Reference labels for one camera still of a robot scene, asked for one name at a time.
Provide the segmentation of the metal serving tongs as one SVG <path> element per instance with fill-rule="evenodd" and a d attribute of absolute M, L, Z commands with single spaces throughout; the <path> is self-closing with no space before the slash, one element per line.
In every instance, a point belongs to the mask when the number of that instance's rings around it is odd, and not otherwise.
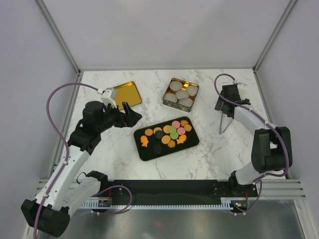
<path fill-rule="evenodd" d="M 232 117 L 228 117 L 227 114 L 221 113 L 219 129 L 218 129 L 219 135 L 222 135 L 225 133 L 225 131 L 229 128 L 232 121 L 233 121 Z"/>

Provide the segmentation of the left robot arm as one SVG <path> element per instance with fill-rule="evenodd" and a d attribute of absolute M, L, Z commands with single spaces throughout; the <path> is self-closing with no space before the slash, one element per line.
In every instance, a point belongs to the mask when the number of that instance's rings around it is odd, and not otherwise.
<path fill-rule="evenodd" d="M 113 126 L 134 127 L 142 118 L 127 102 L 122 105 L 123 112 L 99 101 L 85 105 L 82 119 L 66 142 L 65 158 L 36 197 L 33 200 L 26 199 L 21 206 L 28 225 L 33 228 L 34 238 L 37 238 L 38 232 L 56 238 L 61 236 L 71 216 L 85 201 L 92 196 L 105 196 L 108 193 L 108 177 L 98 171 L 89 172 L 73 192 L 69 192 L 69 187 L 100 143 L 104 131 Z"/>

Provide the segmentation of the black round cookie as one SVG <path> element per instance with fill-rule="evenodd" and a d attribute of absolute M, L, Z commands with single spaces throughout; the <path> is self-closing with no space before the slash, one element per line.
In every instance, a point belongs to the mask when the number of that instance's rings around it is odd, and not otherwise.
<path fill-rule="evenodd" d="M 157 139 L 162 139 L 163 136 L 164 136 L 164 132 L 163 132 L 163 131 L 158 130 L 158 131 L 155 132 L 155 137 L 156 137 Z"/>
<path fill-rule="evenodd" d="M 153 152 L 154 153 L 159 154 L 159 153 L 161 153 L 161 151 L 162 151 L 162 146 L 161 145 L 155 145 L 153 147 Z"/>

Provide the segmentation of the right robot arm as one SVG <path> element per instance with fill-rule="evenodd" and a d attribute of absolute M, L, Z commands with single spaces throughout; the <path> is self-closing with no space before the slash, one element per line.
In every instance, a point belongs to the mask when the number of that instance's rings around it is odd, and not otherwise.
<path fill-rule="evenodd" d="M 281 176 L 293 164 L 291 132 L 285 126 L 267 122 L 256 113 L 249 99 L 241 99 L 236 84 L 224 85 L 215 110 L 241 123 L 253 136 L 251 161 L 243 168 L 233 171 L 228 180 L 228 191 L 240 196 L 246 185 L 255 183 L 265 176 Z"/>

